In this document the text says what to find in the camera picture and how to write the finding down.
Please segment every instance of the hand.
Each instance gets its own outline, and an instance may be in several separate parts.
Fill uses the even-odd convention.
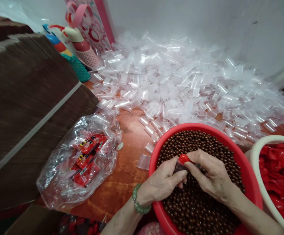
[[[193,163],[185,163],[202,190],[217,201],[227,204],[231,200],[230,196],[236,186],[230,180],[224,163],[201,149],[189,152],[187,156],[192,162],[201,165],[207,171],[204,175]]]
[[[141,185],[137,201],[141,206],[150,205],[153,201],[167,198],[176,186],[182,188],[186,183],[187,171],[174,172],[179,157],[163,162],[157,170]]]

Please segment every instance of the red plastic basin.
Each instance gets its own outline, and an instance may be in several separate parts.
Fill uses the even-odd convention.
[[[161,150],[161,147],[164,145],[164,143],[174,134],[181,132],[181,131],[202,131],[206,132],[207,134],[210,134],[211,136],[216,137],[220,142],[222,142],[225,146],[228,146],[231,151],[234,152],[234,159],[236,163],[241,167],[241,176],[243,184],[245,185],[245,196],[252,201],[256,206],[258,206],[260,209],[262,209],[262,196],[260,194],[259,185],[257,182],[257,179],[255,177],[255,173],[245,157],[244,153],[239,149],[239,147],[225,134],[222,132],[216,130],[213,127],[200,124],[200,123],[185,123],[178,125],[176,127],[171,128],[169,131],[167,131],[158,141],[158,143],[155,146],[155,149],[153,151],[151,161],[149,164],[149,170],[148,170],[148,176],[150,176],[155,170],[156,170],[156,163],[157,159]],[[161,226],[165,230],[165,232],[170,234],[178,234],[181,235],[177,229],[177,227],[173,224],[170,217],[166,214],[164,207],[159,202],[154,202],[153,207],[156,213],[156,216],[158,218],[158,221],[160,222]],[[250,234],[244,225],[240,225],[237,229],[235,234]]]

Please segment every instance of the left hand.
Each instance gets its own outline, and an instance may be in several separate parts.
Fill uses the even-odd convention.
[[[163,162],[158,169],[141,185],[137,194],[137,201],[141,206],[148,206],[153,201],[167,198],[176,186],[182,188],[186,183],[187,171],[174,172],[179,157]]]

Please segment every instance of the bag handle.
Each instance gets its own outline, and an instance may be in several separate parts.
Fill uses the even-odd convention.
[[[71,19],[71,12],[69,12],[70,7],[73,7],[74,10],[77,9],[75,11],[73,20]],[[86,10],[88,10],[91,17],[94,16],[92,9],[87,4],[81,4],[79,7],[77,7],[75,3],[68,2],[67,8],[68,8],[68,11],[66,12],[65,18],[66,18],[66,21],[69,23],[70,27],[73,27],[73,28],[77,28],[79,25],[81,25],[82,19],[83,19],[83,16]]]

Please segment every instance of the pink water bottle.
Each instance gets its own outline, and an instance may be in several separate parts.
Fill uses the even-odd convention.
[[[77,57],[82,63],[92,69],[96,69],[100,66],[98,56],[95,54],[93,48],[84,40],[80,30],[67,26],[63,32],[65,32],[72,42],[73,47],[76,49]]]

